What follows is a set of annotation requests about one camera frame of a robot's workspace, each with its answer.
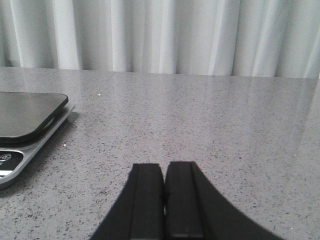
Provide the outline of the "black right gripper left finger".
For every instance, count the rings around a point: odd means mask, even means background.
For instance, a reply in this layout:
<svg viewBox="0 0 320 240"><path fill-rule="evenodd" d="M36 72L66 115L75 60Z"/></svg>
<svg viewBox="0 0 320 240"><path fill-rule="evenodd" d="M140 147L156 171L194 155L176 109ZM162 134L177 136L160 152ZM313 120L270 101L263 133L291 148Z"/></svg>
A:
<svg viewBox="0 0 320 240"><path fill-rule="evenodd" d="M164 181L157 163L134 164L92 240L163 240Z"/></svg>

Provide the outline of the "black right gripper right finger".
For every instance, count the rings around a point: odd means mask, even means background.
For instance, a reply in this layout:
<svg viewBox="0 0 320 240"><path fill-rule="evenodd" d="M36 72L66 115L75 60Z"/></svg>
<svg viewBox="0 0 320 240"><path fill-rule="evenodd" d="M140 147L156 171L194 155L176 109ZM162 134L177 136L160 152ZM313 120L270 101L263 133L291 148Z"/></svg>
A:
<svg viewBox="0 0 320 240"><path fill-rule="evenodd" d="M172 161L166 172L168 240L278 240L234 207L195 162Z"/></svg>

